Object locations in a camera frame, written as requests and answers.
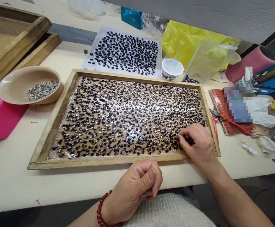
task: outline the pink plastic basket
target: pink plastic basket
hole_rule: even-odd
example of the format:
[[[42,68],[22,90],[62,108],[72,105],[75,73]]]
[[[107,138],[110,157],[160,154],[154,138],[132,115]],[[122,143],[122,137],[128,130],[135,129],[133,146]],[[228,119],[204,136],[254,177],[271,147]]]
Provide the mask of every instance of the pink plastic basket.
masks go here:
[[[10,135],[27,108],[28,105],[14,105],[0,98],[0,140]]]

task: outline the red bead bracelet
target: red bead bracelet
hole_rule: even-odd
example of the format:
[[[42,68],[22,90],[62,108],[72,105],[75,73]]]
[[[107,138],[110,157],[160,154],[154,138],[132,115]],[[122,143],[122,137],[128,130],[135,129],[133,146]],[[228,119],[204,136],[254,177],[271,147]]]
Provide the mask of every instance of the red bead bracelet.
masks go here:
[[[108,195],[110,195],[112,192],[112,190],[110,190],[109,192],[107,192],[102,199],[99,201],[99,208],[97,209],[97,223],[99,224],[100,227],[119,227],[120,224],[113,224],[113,225],[108,225],[102,217],[102,206],[103,206],[103,202],[104,200],[108,197]]]

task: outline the beige bowl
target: beige bowl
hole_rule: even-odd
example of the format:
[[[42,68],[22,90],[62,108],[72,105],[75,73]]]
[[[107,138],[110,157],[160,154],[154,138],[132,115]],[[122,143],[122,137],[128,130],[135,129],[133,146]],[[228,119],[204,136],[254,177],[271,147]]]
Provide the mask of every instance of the beige bowl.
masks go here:
[[[58,86],[52,94],[31,102],[26,98],[30,86],[46,83],[50,80],[58,82]],[[64,85],[55,70],[47,67],[31,66],[9,73],[0,82],[0,98],[5,102],[19,105],[47,104],[58,100],[63,89]]]

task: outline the pink roll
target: pink roll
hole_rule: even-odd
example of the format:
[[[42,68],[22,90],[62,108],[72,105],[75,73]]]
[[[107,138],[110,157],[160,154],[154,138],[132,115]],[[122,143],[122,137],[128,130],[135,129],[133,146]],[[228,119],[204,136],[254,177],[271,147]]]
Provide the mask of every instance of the pink roll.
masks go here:
[[[275,64],[274,60],[267,58],[258,46],[245,56],[240,62],[236,63],[226,71],[226,76],[229,81],[236,83],[245,75],[245,67],[253,68],[253,75],[256,76],[261,71]]]

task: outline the forearm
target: forearm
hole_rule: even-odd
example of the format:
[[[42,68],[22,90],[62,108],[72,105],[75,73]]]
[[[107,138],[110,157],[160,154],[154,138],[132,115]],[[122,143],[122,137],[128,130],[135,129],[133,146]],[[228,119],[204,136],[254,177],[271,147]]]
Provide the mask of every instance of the forearm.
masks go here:
[[[83,213],[80,217],[78,217],[74,222],[72,222],[68,227],[99,227],[97,223],[97,209],[99,206],[99,202],[95,203],[89,210]]]
[[[221,164],[208,180],[220,210],[231,226],[273,226]]]

